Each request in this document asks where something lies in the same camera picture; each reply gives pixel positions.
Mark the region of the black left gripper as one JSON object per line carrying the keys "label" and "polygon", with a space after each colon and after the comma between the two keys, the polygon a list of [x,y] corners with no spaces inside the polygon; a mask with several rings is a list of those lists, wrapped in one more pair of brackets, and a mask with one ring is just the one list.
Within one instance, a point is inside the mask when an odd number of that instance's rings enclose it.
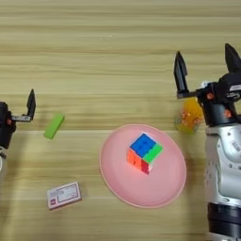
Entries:
{"label": "black left gripper", "polygon": [[31,89],[27,100],[27,116],[11,116],[0,119],[0,147],[7,149],[12,134],[16,131],[16,122],[30,122],[34,119],[36,99],[34,89]]}

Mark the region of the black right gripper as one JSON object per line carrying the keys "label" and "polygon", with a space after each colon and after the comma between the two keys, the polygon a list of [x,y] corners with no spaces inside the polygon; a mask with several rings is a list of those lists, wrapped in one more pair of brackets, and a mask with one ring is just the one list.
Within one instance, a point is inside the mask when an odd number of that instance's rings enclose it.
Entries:
{"label": "black right gripper", "polygon": [[[225,61],[229,72],[241,72],[241,57],[229,43],[225,44]],[[187,69],[180,52],[176,53],[173,74],[177,98],[196,97],[208,127],[241,123],[241,115],[234,106],[235,102],[241,100],[241,90],[229,91],[226,84],[212,82],[204,88],[189,91],[185,80]]]}

